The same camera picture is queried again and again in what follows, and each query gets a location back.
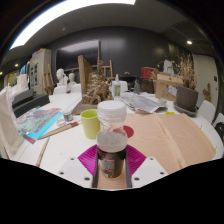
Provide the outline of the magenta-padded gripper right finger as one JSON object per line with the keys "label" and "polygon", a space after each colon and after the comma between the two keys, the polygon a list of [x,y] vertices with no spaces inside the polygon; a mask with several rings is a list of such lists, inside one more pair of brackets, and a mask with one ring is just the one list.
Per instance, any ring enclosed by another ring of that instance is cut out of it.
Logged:
{"label": "magenta-padded gripper right finger", "polygon": [[155,157],[146,157],[130,145],[126,147],[125,169],[128,188],[140,188],[168,175]]}

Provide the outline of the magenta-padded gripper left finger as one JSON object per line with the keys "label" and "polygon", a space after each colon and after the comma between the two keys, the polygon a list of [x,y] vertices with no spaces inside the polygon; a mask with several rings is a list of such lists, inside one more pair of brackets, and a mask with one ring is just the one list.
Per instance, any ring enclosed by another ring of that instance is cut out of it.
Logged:
{"label": "magenta-padded gripper left finger", "polygon": [[98,154],[93,145],[78,157],[70,157],[59,169],[57,175],[84,188],[98,186]]}

